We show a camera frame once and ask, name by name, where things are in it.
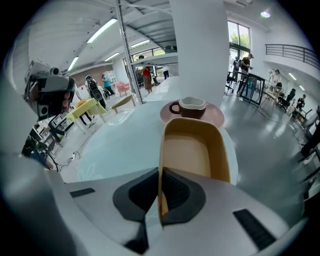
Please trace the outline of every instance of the pink saucer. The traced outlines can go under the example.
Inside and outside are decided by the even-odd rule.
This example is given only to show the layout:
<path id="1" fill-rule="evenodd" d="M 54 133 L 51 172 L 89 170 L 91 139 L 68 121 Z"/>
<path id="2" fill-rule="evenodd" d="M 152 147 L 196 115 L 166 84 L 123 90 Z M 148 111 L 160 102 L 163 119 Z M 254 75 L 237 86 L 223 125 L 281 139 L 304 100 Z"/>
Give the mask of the pink saucer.
<path id="1" fill-rule="evenodd" d="M 169 122 L 171 119 L 181 117 L 181 115 L 179 115 L 179 114 L 174 114 L 174 113 L 170 112 L 169 106 L 172 102 L 169 102 L 168 104 L 164 105 L 160 111 L 160 117 L 165 124 L 167 122 Z M 179 108 L 178 106 L 173 107 L 174 110 L 178 110 L 178 108 Z M 225 115 L 220 110 L 220 108 L 207 102 L 205 113 L 200 120 L 211 123 L 215 127 L 217 127 L 218 129 L 220 129 L 224 125 Z"/>

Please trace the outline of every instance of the white pillar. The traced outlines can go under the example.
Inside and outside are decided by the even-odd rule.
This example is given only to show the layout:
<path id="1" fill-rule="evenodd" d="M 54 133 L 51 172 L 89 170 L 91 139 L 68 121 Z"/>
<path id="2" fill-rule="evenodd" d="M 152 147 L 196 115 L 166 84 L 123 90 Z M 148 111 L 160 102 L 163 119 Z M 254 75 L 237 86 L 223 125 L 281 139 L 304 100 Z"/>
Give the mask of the white pillar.
<path id="1" fill-rule="evenodd" d="M 182 97 L 220 106 L 229 62 L 229 34 L 223 0 L 170 0 Z"/>

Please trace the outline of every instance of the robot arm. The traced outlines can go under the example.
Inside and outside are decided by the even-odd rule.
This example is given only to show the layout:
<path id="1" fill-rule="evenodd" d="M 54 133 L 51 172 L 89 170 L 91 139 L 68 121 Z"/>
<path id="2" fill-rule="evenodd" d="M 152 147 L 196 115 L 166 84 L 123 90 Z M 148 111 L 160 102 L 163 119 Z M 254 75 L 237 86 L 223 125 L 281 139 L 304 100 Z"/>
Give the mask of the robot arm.
<path id="1" fill-rule="evenodd" d="M 24 77 L 24 100 L 38 115 L 39 120 L 61 114 L 64 111 L 65 94 L 70 93 L 69 99 L 74 96 L 75 80 L 61 76 L 59 72 L 57 67 L 33 60 Z"/>

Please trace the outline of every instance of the black table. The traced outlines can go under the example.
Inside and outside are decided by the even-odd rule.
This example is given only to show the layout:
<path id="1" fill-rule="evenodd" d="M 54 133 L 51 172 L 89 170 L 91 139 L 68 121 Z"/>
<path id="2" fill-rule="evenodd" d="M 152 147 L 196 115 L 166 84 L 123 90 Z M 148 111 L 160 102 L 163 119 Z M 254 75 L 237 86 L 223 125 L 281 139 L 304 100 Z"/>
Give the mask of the black table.
<path id="1" fill-rule="evenodd" d="M 241 88 L 240 97 L 248 100 L 249 104 L 251 102 L 253 102 L 253 103 L 257 104 L 258 106 L 260 106 L 261 100 L 262 100 L 263 91 L 264 91 L 264 88 L 265 88 L 266 79 L 264 79 L 263 77 L 258 76 L 256 74 L 244 73 L 244 72 L 240 72 L 240 71 L 228 71 L 228 77 L 230 76 L 231 73 L 237 73 L 237 74 L 244 75 L 244 79 L 243 79 L 243 83 L 244 84 L 242 85 L 242 88 Z M 245 88 L 247 88 L 247 91 L 248 91 L 248 87 L 247 86 L 248 86 L 248 81 L 249 81 L 250 78 L 253 78 L 253 84 L 252 84 L 252 90 L 251 90 L 250 96 L 247 97 L 247 95 L 246 96 L 243 95 L 243 92 L 244 92 Z M 255 100 L 252 99 L 252 97 L 253 97 L 255 89 L 256 89 L 257 81 L 260 81 L 260 88 L 259 88 L 258 101 L 255 101 Z"/>

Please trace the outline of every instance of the pink chair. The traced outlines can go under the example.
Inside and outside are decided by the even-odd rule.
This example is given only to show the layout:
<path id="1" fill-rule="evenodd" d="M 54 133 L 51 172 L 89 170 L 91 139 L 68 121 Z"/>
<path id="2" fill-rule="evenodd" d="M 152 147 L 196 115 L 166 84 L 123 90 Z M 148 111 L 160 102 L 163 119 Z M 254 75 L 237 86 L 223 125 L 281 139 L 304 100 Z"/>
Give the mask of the pink chair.
<path id="1" fill-rule="evenodd" d="M 116 82 L 114 85 L 117 88 L 118 92 L 120 93 L 120 97 L 122 92 L 125 92 L 125 96 L 127 96 L 127 91 L 130 90 L 130 85 L 128 82 L 125 83 L 125 82 L 119 81 L 119 82 Z"/>

